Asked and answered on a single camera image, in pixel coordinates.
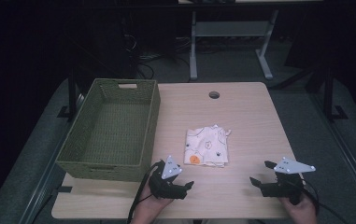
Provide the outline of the black metal stand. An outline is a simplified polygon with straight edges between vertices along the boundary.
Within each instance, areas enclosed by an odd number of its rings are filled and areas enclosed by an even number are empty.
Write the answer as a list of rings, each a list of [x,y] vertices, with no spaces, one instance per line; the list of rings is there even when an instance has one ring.
[[[333,105],[334,75],[332,69],[328,67],[324,75],[323,88],[323,114],[330,121],[336,119],[347,119],[348,116],[340,105]]]
[[[67,79],[68,81],[68,105],[63,106],[59,113],[58,118],[65,118],[72,120],[77,113],[78,105],[78,84],[75,75],[71,73]]]

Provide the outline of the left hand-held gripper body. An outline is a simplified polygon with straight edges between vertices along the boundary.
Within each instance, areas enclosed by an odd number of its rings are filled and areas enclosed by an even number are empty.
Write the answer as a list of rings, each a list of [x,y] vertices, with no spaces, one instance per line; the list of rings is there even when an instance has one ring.
[[[188,191],[188,185],[175,185],[173,181],[182,173],[182,168],[169,155],[165,160],[159,160],[150,167],[149,187],[156,198],[183,200]]]

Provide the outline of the grey metal desk frame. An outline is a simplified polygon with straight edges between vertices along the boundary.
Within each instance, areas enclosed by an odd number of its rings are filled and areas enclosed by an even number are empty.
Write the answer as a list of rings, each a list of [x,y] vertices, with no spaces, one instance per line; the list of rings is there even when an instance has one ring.
[[[265,59],[271,36],[278,17],[278,10],[274,10],[268,21],[199,21],[196,12],[192,13],[191,22],[191,50],[190,50],[190,80],[196,80],[196,38],[197,37],[262,37],[263,44],[255,50],[256,57],[267,80],[273,78],[268,62]]]

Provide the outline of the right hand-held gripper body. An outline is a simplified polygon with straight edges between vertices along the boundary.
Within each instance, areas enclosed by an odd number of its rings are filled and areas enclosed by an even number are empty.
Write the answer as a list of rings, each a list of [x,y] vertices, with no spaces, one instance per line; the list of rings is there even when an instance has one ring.
[[[313,165],[286,157],[283,157],[276,165],[271,170],[275,172],[277,182],[262,183],[261,193],[264,197],[288,198],[291,204],[297,205],[301,202],[301,195],[305,194],[315,201],[315,198],[305,189],[304,180],[301,177],[301,173],[315,172],[316,168]]]

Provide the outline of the person's left hand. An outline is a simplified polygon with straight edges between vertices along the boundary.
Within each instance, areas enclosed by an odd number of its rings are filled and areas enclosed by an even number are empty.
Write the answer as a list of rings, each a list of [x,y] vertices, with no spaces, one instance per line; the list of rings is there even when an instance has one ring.
[[[139,203],[135,207],[131,224],[151,224],[171,202],[173,199],[154,197],[149,185],[145,184]]]

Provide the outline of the white patterned cloth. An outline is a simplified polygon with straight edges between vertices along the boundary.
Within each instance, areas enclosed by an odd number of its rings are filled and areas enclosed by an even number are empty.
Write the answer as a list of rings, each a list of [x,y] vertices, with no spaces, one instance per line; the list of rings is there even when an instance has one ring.
[[[227,139],[230,133],[218,125],[188,130],[184,163],[224,167],[229,162]]]

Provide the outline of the green woven basket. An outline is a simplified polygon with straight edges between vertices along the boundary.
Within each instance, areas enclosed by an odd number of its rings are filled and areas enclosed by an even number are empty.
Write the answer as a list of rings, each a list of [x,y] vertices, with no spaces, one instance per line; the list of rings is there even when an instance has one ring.
[[[151,166],[160,103],[155,80],[95,79],[56,163],[75,178],[139,182]]]

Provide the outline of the person's right hand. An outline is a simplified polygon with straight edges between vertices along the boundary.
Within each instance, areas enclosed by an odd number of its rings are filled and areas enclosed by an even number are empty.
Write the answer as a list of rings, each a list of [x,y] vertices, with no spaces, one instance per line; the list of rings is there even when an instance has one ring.
[[[297,205],[291,204],[288,198],[278,200],[294,224],[318,224],[315,205],[305,194],[301,195],[301,202]]]

